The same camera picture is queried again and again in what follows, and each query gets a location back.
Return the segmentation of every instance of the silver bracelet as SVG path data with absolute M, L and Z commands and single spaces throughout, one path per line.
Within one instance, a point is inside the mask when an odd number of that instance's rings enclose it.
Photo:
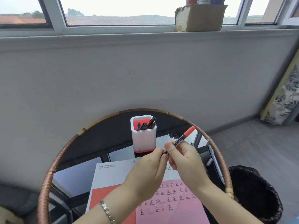
M 106 212 L 106 215 L 108 216 L 108 218 L 110 220 L 110 223 L 116 224 L 116 221 L 114 220 L 112 214 L 110 213 L 110 211 L 107 207 L 107 204 L 105 204 L 103 200 L 100 200 L 100 204 L 103 207 L 104 211 Z

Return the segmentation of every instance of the gray pen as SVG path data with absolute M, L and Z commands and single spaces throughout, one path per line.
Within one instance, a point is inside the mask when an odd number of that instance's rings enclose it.
M 209 151 L 210 151 L 210 153 L 211 153 L 211 157 L 212 157 L 212 159 L 213 159 L 213 161 L 214 161 L 214 164 L 215 164 L 215 167 L 216 167 L 216 171 L 217 171 L 217 173 L 218 173 L 218 175 L 219 175 L 219 177 L 220 177 L 222 183 L 225 185 L 224 177 L 223 177 L 222 171 L 221 171 L 221 169 L 220 169 L 219 163 L 218 163 L 218 161 L 217 161 L 217 159 L 216 159 L 215 153 L 214 153 L 214 151 L 213 151 L 213 149 L 211 148 L 210 145 L 208 145 L 208 148 L 209 148 Z

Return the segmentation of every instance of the hand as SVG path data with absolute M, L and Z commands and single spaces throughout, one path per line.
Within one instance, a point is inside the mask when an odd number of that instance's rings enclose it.
M 178 171 L 182 181 L 193 193 L 212 184 L 199 154 L 188 142 L 183 141 L 177 148 L 172 142 L 166 142 L 164 146 L 170 155 L 169 164 L 172 169 Z
M 142 157 L 127 175 L 122 187 L 133 192 L 139 204 L 152 198 L 162 183 L 168 155 L 161 147 Z

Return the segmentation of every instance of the forearm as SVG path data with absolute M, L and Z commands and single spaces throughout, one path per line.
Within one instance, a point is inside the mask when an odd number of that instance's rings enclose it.
M 104 199 L 117 224 L 121 224 L 139 205 L 135 195 L 124 191 L 122 186 L 109 193 Z M 100 204 L 79 218 L 76 224 L 110 224 L 110 220 Z
M 219 224 L 261 224 L 255 216 L 212 183 L 193 193 Z

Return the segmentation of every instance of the pen holder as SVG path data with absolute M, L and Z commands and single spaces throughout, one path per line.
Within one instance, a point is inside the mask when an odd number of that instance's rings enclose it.
M 137 131 L 137 124 L 139 122 L 141 125 L 144 122 L 148 124 L 151 118 L 151 115 L 135 116 L 131 118 L 133 149 L 136 153 L 150 152 L 156 148 L 157 125 L 152 129 Z

